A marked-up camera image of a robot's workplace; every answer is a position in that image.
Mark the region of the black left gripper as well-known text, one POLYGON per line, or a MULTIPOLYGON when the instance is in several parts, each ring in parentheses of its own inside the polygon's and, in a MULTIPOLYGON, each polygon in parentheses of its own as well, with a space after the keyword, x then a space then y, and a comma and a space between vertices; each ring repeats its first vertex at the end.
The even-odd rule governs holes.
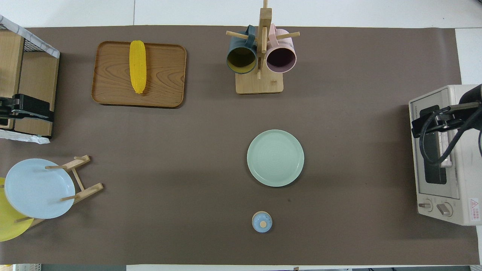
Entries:
POLYGON ((8 107, 11 109, 11 119, 41 119, 54 122, 54 112, 50 111, 50 103, 25 94, 14 94, 8 99, 8 107))

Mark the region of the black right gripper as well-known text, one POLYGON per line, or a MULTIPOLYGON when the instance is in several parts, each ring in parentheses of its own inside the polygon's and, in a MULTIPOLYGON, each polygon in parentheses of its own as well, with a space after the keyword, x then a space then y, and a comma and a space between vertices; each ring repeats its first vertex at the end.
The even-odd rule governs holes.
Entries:
POLYGON ((460 128, 465 119, 461 113, 462 107, 451 105, 444 108, 431 106, 421 110, 421 118, 411 122, 413 138, 419 138, 421 133, 443 132, 460 128))

